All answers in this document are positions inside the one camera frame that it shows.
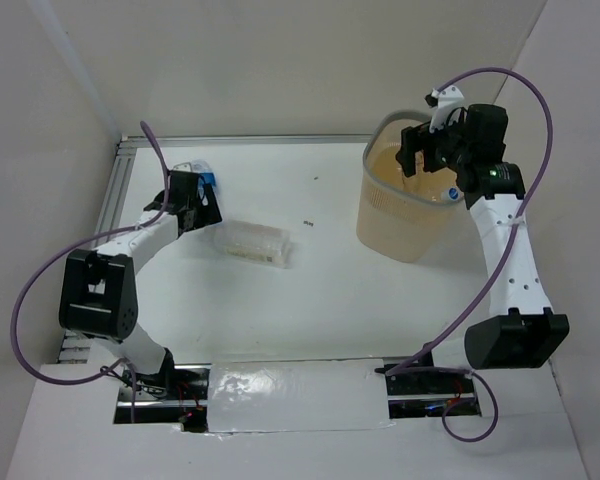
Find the blue label plastic bottle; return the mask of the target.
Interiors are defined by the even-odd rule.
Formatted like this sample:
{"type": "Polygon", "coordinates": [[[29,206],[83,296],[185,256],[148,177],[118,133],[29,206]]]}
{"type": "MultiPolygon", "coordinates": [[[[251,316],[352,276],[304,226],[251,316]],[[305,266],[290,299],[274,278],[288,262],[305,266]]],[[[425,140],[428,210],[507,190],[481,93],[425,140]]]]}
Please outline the blue label plastic bottle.
{"type": "Polygon", "coordinates": [[[198,180],[197,185],[197,193],[198,197],[206,202],[206,194],[204,193],[204,186],[210,185],[214,191],[217,190],[217,182],[215,174],[211,168],[211,166],[204,160],[194,160],[188,162],[182,162],[176,164],[173,167],[174,171],[185,171],[192,172],[199,175],[200,179],[198,180]]]}

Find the large clear square bottle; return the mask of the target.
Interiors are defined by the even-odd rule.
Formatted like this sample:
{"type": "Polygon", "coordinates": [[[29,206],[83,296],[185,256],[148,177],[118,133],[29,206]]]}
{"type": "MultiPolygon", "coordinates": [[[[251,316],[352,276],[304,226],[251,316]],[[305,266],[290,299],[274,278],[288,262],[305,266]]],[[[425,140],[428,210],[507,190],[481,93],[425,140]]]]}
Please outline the large clear square bottle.
{"type": "Polygon", "coordinates": [[[238,220],[218,224],[213,242],[224,254],[278,268],[288,266],[292,246],[287,230],[238,220]]]}

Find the beige mesh waste bin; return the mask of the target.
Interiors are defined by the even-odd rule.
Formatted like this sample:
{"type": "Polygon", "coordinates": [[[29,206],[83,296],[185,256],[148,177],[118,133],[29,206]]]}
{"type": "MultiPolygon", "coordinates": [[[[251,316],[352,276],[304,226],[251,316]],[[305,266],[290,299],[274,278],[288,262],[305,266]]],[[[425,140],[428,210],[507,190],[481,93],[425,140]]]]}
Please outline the beige mesh waste bin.
{"type": "Polygon", "coordinates": [[[441,238],[463,201],[453,171],[426,173],[418,154],[417,173],[407,178],[395,159],[401,131],[428,120],[413,110],[389,114],[362,155],[357,237],[370,249],[404,263],[418,261],[441,238]]]}

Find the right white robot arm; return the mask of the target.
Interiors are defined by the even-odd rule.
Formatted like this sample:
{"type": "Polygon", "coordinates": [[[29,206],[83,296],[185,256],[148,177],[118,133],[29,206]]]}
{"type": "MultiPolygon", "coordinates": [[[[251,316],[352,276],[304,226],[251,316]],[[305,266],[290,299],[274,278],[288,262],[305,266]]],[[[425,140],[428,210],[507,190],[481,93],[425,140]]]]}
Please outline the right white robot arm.
{"type": "Polygon", "coordinates": [[[401,132],[396,160],[405,177],[448,169],[479,232],[487,267],[489,316],[467,328],[475,370],[541,367],[570,332],[539,279],[525,209],[531,194],[519,167],[504,161],[508,115],[487,104],[454,108],[441,124],[401,132]]]}

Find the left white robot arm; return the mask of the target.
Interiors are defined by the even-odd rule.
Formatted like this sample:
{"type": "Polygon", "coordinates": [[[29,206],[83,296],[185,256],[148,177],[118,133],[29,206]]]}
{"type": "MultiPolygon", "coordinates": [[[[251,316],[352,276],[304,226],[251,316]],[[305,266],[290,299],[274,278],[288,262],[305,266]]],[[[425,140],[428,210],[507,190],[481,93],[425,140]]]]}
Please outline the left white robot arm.
{"type": "Polygon", "coordinates": [[[172,353],[139,324],[136,275],[182,235],[222,221],[210,172],[174,169],[169,185],[147,204],[128,232],[93,250],[68,254],[59,323],[128,360],[143,389],[156,399],[176,390],[172,353]]]}

